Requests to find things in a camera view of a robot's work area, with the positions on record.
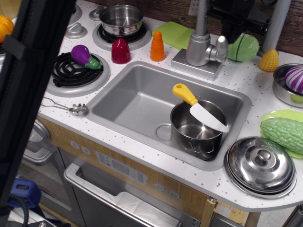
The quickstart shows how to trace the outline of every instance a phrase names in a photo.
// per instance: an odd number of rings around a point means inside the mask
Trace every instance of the lid knob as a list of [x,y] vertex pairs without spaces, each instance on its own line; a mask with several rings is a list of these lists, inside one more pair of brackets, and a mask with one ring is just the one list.
[[260,160],[262,162],[266,162],[267,160],[269,160],[271,158],[271,154],[268,150],[259,150],[258,151],[258,157],[260,158]]

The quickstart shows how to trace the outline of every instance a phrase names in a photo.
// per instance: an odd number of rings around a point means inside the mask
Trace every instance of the purple eggplant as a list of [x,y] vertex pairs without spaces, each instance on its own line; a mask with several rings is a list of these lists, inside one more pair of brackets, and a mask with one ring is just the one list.
[[84,45],[77,45],[73,47],[71,50],[71,58],[80,65],[84,65],[85,68],[92,70],[101,69],[100,62],[90,55],[88,48]]

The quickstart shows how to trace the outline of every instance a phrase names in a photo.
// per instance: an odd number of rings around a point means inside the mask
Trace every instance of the orange cone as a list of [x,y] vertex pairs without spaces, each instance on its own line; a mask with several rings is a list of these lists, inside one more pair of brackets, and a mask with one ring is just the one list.
[[162,34],[156,31],[153,34],[153,40],[151,43],[151,59],[153,61],[162,61],[165,59],[164,43],[162,40]]

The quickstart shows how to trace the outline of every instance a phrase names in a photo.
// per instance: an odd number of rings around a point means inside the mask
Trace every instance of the toy pumpkin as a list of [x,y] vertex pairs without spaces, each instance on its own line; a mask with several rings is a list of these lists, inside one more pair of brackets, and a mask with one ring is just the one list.
[[6,35],[11,35],[14,23],[6,16],[0,15],[0,43],[3,43]]

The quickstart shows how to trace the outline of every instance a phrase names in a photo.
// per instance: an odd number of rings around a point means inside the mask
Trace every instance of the small pot on burner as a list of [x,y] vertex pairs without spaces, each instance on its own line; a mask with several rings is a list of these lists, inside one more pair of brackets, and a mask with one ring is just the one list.
[[143,13],[130,5],[110,5],[100,13],[99,18],[105,32],[123,37],[140,30]]

